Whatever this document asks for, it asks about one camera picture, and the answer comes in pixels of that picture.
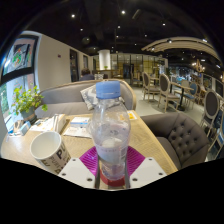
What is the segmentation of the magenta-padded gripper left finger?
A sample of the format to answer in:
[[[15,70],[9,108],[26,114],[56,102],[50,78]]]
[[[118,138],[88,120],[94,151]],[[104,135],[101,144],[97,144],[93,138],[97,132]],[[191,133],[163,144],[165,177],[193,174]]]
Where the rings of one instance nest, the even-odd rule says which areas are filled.
[[[99,186],[99,162],[96,148],[90,148],[80,158],[71,158],[59,173],[59,177],[84,188],[97,188]]]

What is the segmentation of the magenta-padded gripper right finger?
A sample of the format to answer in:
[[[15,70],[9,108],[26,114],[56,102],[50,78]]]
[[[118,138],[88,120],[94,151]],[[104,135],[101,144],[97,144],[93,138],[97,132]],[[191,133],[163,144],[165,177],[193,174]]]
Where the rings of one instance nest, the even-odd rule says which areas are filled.
[[[128,189],[140,188],[166,176],[153,157],[144,157],[131,146],[126,156],[125,185]]]

